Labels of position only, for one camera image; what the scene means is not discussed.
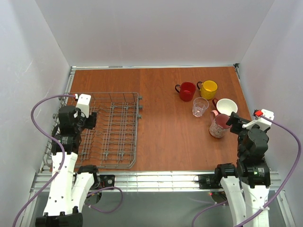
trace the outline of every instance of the white plastic part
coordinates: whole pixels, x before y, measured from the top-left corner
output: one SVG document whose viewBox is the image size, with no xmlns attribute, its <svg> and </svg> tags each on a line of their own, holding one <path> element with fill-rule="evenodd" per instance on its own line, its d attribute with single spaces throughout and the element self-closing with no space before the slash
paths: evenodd
<svg viewBox="0 0 303 227">
<path fill-rule="evenodd" d="M 93 174 L 81 173 L 77 175 L 76 183 L 71 191 L 71 206 L 72 208 L 77 206 L 80 213 L 93 183 Z"/>
<path fill-rule="evenodd" d="M 271 112 L 269 110 L 265 110 L 265 109 L 262 109 L 261 110 L 262 113 L 263 113 L 263 116 L 273 120 L 274 119 L 274 112 Z M 258 126 L 260 126 L 260 129 L 262 131 L 264 131 L 265 129 L 267 129 L 268 127 L 271 126 L 271 122 L 265 120 L 264 118 L 261 118 L 261 117 L 256 117 L 255 120 L 247 123 L 247 124 L 244 124 L 242 127 L 245 128 L 245 129 L 251 129 L 255 124 L 257 124 Z"/>
<path fill-rule="evenodd" d="M 65 212 L 66 215 L 72 214 L 71 187 L 77 156 L 75 153 L 71 153 L 70 155 L 65 153 L 63 167 L 51 183 L 47 205 L 44 209 L 44 213 L 47 212 L 48 216 L 58 216 L 60 212 Z M 56 155 L 52 155 L 52 161 L 52 175 L 54 175 L 62 161 L 62 152 L 57 152 Z"/>
<path fill-rule="evenodd" d="M 81 94 L 79 96 L 78 102 L 76 104 L 76 107 L 81 109 L 82 114 L 81 116 L 84 117 L 84 114 L 86 117 L 89 117 L 89 104 L 90 104 L 91 96 L 86 94 Z"/>
<path fill-rule="evenodd" d="M 268 200 L 269 188 L 264 185 L 256 185 L 255 188 L 250 188 L 249 185 L 242 182 L 242 188 L 245 195 L 246 215 L 251 217 L 259 209 L 263 209 L 263 205 Z M 244 227 L 269 227 L 268 210 L 264 209 L 252 221 L 245 224 Z"/>
<path fill-rule="evenodd" d="M 244 221 L 246 217 L 245 202 L 240 188 L 239 178 L 235 176 L 222 177 L 220 181 L 232 213 L 233 226 Z"/>
</svg>

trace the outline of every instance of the wooden table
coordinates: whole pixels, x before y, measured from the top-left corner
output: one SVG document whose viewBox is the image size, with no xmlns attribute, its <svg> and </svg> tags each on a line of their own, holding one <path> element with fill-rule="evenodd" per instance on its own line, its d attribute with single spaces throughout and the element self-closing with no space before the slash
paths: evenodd
<svg viewBox="0 0 303 227">
<path fill-rule="evenodd" d="M 212 137 L 208 128 L 213 105 L 202 117 L 195 117 L 193 101 L 182 101 L 174 89 L 184 81 L 196 84 L 208 79 L 218 84 L 216 98 L 232 99 L 238 114 L 250 119 L 234 67 L 77 70 L 71 92 L 138 92 L 143 96 L 137 159 L 128 170 L 214 170 L 217 164 L 236 162 L 237 135 Z"/>
</svg>

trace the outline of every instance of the metal wire basket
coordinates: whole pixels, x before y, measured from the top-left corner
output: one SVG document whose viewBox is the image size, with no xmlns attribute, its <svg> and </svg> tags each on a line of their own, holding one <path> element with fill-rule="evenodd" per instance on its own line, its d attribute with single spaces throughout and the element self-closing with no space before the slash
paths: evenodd
<svg viewBox="0 0 303 227">
<path fill-rule="evenodd" d="M 85 129 L 79 147 L 76 168 L 96 165 L 98 168 L 127 169 L 136 161 L 137 130 L 141 97 L 135 92 L 74 92 L 91 95 L 90 112 L 97 112 L 97 124 L 93 130 Z M 60 108 L 76 105 L 71 98 L 63 98 Z M 54 114 L 55 127 L 58 124 Z M 45 148 L 44 164 L 51 167 L 49 140 Z"/>
</svg>

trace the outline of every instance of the mug handle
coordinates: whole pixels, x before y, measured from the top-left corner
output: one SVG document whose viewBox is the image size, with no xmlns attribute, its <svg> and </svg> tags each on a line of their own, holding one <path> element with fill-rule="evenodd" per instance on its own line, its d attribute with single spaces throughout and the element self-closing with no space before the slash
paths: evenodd
<svg viewBox="0 0 303 227">
<path fill-rule="evenodd" d="M 212 100 L 212 102 L 213 102 L 214 107 L 217 108 L 218 99 L 217 99 L 217 98 L 214 98 L 214 99 Z"/>
<path fill-rule="evenodd" d="M 214 119 L 215 119 L 215 117 L 216 117 L 218 114 L 219 114 L 218 111 L 212 110 L 212 111 L 210 112 L 210 120 L 212 120 L 212 122 L 213 122 Z"/>
<path fill-rule="evenodd" d="M 200 90 L 200 87 L 199 87 L 199 84 L 203 84 L 203 82 L 202 81 L 199 81 L 198 83 L 197 83 L 197 88 Z"/>
<path fill-rule="evenodd" d="M 176 90 L 178 93 L 180 93 L 180 91 L 177 89 L 177 87 L 180 87 L 180 85 L 179 85 L 179 84 L 175 85 L 175 90 Z"/>
</svg>

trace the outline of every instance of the patterned mug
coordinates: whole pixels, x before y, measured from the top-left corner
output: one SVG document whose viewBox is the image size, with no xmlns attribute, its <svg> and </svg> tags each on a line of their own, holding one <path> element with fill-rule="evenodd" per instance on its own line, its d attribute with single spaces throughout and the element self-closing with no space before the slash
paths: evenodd
<svg viewBox="0 0 303 227">
<path fill-rule="evenodd" d="M 229 116 L 225 114 L 219 114 L 218 111 L 213 110 L 210 112 L 210 119 L 212 125 L 209 127 L 209 133 L 216 138 L 222 138 L 225 133 L 231 128 L 231 125 L 227 125 Z"/>
</svg>

